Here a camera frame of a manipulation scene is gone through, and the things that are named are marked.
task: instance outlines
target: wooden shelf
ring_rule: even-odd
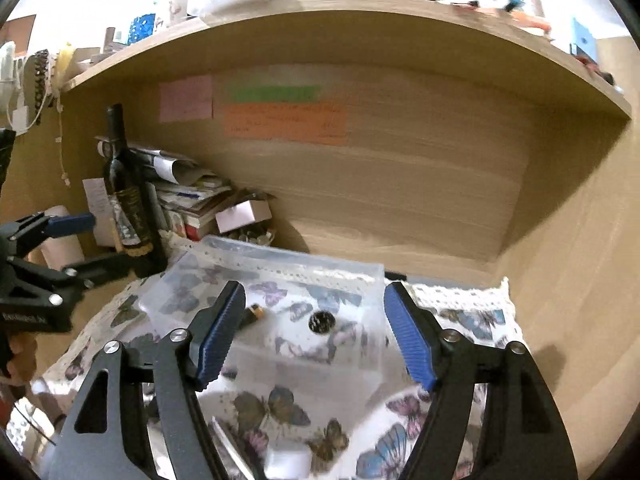
[[[65,91],[265,64],[372,64],[436,72],[525,100],[630,115],[580,62],[505,20],[423,0],[273,0],[190,20],[68,81]]]

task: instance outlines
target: white paper note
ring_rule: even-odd
[[[115,247],[111,221],[113,213],[102,178],[86,178],[82,181],[89,212],[95,216],[95,242],[103,247]]]

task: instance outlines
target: orange sticky note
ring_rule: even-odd
[[[240,103],[223,109],[224,131],[241,139],[347,144],[344,107],[331,103]]]
[[[160,122],[193,121],[213,117],[210,75],[160,83]]]

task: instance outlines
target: hand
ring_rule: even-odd
[[[6,364],[10,377],[0,375],[0,383],[22,386],[28,383],[36,371],[36,349],[38,344],[33,335],[23,332],[9,338],[9,347],[14,358]]]

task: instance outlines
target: bottle label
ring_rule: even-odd
[[[109,196],[118,236],[129,256],[149,254],[154,245],[146,224],[140,190],[129,187]]]

